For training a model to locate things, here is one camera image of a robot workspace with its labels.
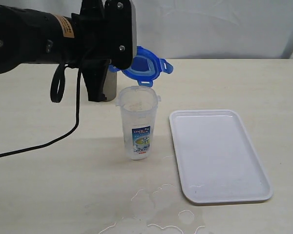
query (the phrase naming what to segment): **white table surface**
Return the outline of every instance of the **white table surface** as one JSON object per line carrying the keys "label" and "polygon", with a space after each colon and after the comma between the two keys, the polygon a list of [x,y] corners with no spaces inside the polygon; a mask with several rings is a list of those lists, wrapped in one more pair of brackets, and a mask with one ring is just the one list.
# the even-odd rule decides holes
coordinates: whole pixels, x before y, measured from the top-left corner
{"label": "white table surface", "polygon": [[[171,60],[154,89],[152,156],[123,153],[119,109],[90,103],[81,123],[45,149],[0,159],[0,234],[293,234],[293,60]],[[49,100],[55,66],[0,75],[0,153],[45,143],[75,123],[76,71]],[[119,90],[135,81],[119,74]],[[233,109],[274,188],[260,204],[195,207],[183,197],[168,123],[178,109]]]}

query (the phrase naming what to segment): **orange label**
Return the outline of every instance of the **orange label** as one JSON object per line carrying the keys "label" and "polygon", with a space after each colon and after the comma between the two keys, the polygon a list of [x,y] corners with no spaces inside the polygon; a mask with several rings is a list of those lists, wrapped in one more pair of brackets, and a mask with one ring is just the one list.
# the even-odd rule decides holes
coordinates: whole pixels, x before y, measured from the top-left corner
{"label": "orange label", "polygon": [[75,38],[73,27],[68,21],[68,19],[65,18],[64,16],[58,16],[58,15],[54,15],[54,16],[55,18],[57,18],[57,20],[59,21],[62,27],[63,36],[65,38]]}

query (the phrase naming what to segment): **plastic tray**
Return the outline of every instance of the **plastic tray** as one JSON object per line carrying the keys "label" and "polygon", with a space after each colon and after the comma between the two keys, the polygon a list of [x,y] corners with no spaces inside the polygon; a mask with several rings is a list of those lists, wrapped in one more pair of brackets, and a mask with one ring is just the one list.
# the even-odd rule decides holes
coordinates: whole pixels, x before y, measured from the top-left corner
{"label": "plastic tray", "polygon": [[246,129],[231,110],[183,110],[170,127],[184,195],[197,204],[265,201],[272,188]]}

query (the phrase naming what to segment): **blue plastic lid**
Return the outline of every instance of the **blue plastic lid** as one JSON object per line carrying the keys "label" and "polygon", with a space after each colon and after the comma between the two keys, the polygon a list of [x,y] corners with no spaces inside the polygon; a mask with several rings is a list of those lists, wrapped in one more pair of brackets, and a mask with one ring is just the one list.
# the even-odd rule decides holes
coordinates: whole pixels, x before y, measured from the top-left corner
{"label": "blue plastic lid", "polygon": [[[110,65],[111,72],[118,72],[119,69]],[[172,73],[173,66],[163,58],[158,58],[151,51],[137,47],[137,56],[133,59],[131,67],[122,70],[125,76],[138,81],[139,85],[152,87],[153,80],[160,76],[161,72]]]}

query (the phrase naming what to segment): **plastic cup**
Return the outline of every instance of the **plastic cup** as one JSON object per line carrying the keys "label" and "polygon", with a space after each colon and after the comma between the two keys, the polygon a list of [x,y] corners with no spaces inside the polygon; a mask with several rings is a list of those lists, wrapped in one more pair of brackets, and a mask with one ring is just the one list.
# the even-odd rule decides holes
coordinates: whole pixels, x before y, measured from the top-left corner
{"label": "plastic cup", "polygon": [[116,101],[123,122],[126,156],[133,160],[150,155],[154,123],[160,97],[145,86],[123,89]]}

